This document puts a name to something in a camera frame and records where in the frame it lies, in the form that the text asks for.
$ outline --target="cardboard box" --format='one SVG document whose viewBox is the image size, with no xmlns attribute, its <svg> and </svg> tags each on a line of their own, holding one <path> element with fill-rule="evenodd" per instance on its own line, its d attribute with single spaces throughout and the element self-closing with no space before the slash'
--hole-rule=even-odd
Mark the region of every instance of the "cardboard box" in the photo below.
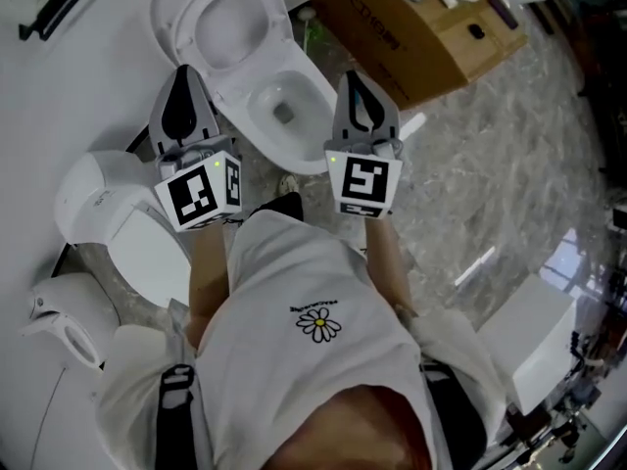
<svg viewBox="0 0 627 470">
<path fill-rule="evenodd" d="M 488 0 L 312 0 L 322 22 L 406 109 L 468 85 L 526 43 Z M 478 24 L 485 36 L 468 27 Z"/>
</svg>

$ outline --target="cable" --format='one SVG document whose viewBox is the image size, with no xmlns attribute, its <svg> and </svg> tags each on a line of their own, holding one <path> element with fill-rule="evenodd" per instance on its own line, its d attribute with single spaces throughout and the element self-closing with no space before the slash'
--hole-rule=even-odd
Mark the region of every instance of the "cable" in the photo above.
<svg viewBox="0 0 627 470">
<path fill-rule="evenodd" d="M 41 418 L 41 423 L 39 423 L 39 430 L 37 431 L 37 438 L 35 439 L 35 447 L 32 449 L 32 456 L 30 457 L 30 465 L 28 466 L 28 470 L 32 470 L 32 467 L 35 464 L 35 455 L 37 454 L 37 446 L 39 445 L 39 438 L 41 437 L 41 430 L 43 429 L 43 422 L 46 421 L 46 416 L 48 415 L 48 409 L 50 409 L 50 404 L 52 403 L 52 399 L 57 393 L 57 388 L 59 387 L 59 383 L 61 383 L 61 378 L 63 378 L 63 375 L 65 374 L 67 370 L 68 370 L 67 367 L 64 367 L 61 370 L 61 374 L 59 375 L 59 378 L 57 379 L 55 388 L 52 390 L 52 395 L 50 396 L 50 399 L 48 400 L 48 405 L 46 405 L 46 410 L 44 411 L 43 417 Z"/>
</svg>

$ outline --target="black strap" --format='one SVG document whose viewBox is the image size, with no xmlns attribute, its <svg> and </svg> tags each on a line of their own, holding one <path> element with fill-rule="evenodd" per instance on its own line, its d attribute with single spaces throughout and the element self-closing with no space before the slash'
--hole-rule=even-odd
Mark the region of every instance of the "black strap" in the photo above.
<svg viewBox="0 0 627 470">
<path fill-rule="evenodd" d="M 161 377 L 155 470 L 197 470 L 189 389 L 194 368 L 177 364 Z"/>
<path fill-rule="evenodd" d="M 454 470 L 470 470 L 488 446 L 483 421 L 453 369 L 440 362 L 423 365 Z"/>
</svg>

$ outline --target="toilet lid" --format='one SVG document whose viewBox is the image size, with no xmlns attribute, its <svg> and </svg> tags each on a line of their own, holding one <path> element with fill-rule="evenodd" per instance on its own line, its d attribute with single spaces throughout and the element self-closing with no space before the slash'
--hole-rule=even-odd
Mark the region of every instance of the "toilet lid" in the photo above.
<svg viewBox="0 0 627 470">
<path fill-rule="evenodd" d="M 188 305 L 190 262 L 163 218 L 134 209 L 109 243 L 109 256 L 126 282 L 149 302 Z"/>
<path fill-rule="evenodd" d="M 212 96 L 233 100 L 284 64 L 293 34 L 283 0 L 190 0 L 170 40 L 178 62 L 194 67 Z"/>
</svg>

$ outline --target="white wall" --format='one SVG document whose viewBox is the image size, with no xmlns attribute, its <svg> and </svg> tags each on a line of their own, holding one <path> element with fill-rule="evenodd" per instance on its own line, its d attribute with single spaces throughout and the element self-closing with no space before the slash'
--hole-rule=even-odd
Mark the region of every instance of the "white wall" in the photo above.
<svg viewBox="0 0 627 470">
<path fill-rule="evenodd" d="M 610 441 L 627 424 L 627 360 L 611 371 L 598 388 L 601 396 L 586 416 Z"/>
<path fill-rule="evenodd" d="M 113 468 L 95 438 L 97 375 L 54 338 L 17 331 L 27 289 L 63 246 L 52 205 L 68 166 L 94 144 L 124 148 L 170 72 L 142 41 L 141 1 L 95 0 L 53 47 L 21 44 L 14 26 L 0 27 L 0 460 L 9 470 L 28 468 L 64 364 L 34 468 Z"/>
</svg>

